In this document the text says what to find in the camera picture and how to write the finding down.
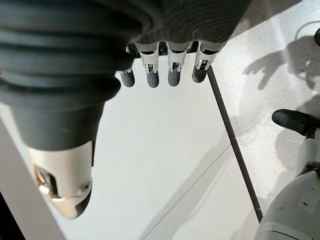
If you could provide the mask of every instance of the robotic hand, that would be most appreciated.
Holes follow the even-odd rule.
[[[256,240],[320,240],[320,120],[305,113],[277,110],[273,121],[305,136],[298,174],[275,198]]]
[[[167,45],[176,86],[198,41],[192,78],[200,83],[250,2],[0,1],[0,101],[11,107],[39,190],[63,216],[77,218],[89,203],[99,121],[121,86],[115,72],[125,86],[135,83],[128,44],[155,88],[159,45]]]

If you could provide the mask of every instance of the white surface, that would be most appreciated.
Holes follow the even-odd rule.
[[[313,39],[319,20],[318,0],[255,0],[213,63],[263,212],[295,177],[303,141],[275,125],[272,113],[287,108],[320,117],[320,47]]]
[[[92,195],[86,211],[79,218],[69,220],[49,206],[67,239],[143,239],[230,146],[208,79],[201,84],[192,81],[194,61],[194,54],[187,56],[181,83],[174,88],[168,84],[166,57],[159,58],[160,84],[157,88],[148,86],[141,60],[135,61],[135,86],[123,87],[105,105],[96,141]],[[25,164],[33,174],[10,112],[3,105],[1,112]],[[239,169],[236,162],[233,168]],[[235,181],[235,185],[240,183],[238,178],[231,181]],[[21,181],[26,189],[30,187],[24,183]],[[244,182],[241,183],[241,193],[238,189],[234,191],[248,200],[246,204],[253,211],[247,189]],[[200,186],[203,190],[207,187],[205,184]],[[231,195],[226,194],[225,198],[234,200],[236,205],[238,201],[234,199],[234,191]],[[39,193],[29,197],[41,200]],[[34,207],[34,202],[26,201],[24,205],[25,208],[28,205]],[[216,209],[220,206],[213,203],[209,207]],[[217,217],[226,219],[237,215],[239,220],[245,219],[250,212],[247,210],[235,213],[225,209],[223,216]],[[48,209],[45,207],[43,211],[47,213]],[[256,216],[251,214],[250,219],[255,220]],[[36,239],[32,237],[32,226],[32,230],[38,229],[30,220],[28,236]],[[240,226],[235,224],[234,229],[227,226],[227,230],[235,232]]]
[[[0,111],[8,113],[2,104]],[[0,191],[24,237],[27,240],[65,239],[1,119],[0,136]]]
[[[229,146],[146,240],[253,240],[258,220]]]

